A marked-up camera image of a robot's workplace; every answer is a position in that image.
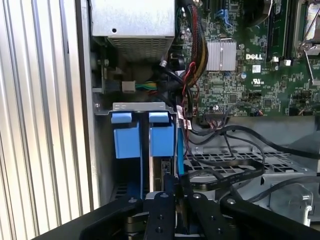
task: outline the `chip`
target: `chip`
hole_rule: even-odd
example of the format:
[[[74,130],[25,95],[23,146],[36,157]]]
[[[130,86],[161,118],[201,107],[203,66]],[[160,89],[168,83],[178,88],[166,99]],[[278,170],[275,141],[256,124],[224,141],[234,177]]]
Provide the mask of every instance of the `chip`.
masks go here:
[[[266,100],[264,100],[264,107],[265,107],[265,108],[270,108],[270,107],[271,107],[271,104],[272,104],[271,99],[266,99]]]
[[[237,102],[237,95],[232,94],[229,96],[229,103],[235,104]]]

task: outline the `circuit component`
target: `circuit component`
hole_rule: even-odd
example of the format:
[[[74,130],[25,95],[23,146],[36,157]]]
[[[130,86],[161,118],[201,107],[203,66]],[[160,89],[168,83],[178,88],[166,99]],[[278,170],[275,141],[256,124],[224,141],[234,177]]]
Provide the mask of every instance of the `circuit component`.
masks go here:
[[[270,15],[274,0],[245,0],[244,22],[246,27],[263,23]]]
[[[237,43],[235,41],[208,41],[207,71],[235,71]]]

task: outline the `metal bracket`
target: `metal bracket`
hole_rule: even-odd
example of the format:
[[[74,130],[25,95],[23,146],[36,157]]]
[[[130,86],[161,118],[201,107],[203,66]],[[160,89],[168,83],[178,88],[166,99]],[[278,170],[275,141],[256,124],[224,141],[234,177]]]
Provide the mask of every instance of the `metal bracket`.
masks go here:
[[[176,114],[172,107],[167,106],[164,102],[114,102],[112,110],[96,111],[97,116],[106,116],[112,112],[163,112]]]

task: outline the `heatsink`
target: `heatsink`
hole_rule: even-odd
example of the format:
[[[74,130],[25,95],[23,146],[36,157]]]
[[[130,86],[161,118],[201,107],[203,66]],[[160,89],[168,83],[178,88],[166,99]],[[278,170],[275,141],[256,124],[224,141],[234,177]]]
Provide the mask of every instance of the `heatsink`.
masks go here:
[[[208,41],[207,71],[235,71],[237,43],[235,41]]]
[[[91,0],[91,22],[128,62],[158,62],[175,38],[175,1]]]

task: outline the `silver metal chassis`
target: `silver metal chassis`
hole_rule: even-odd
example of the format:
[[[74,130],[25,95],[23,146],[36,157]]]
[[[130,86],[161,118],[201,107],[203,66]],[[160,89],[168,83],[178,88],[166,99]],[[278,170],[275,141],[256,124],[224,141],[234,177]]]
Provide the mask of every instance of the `silver metal chassis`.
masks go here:
[[[0,239],[27,240],[90,212],[97,193],[75,1],[0,1],[0,36]]]

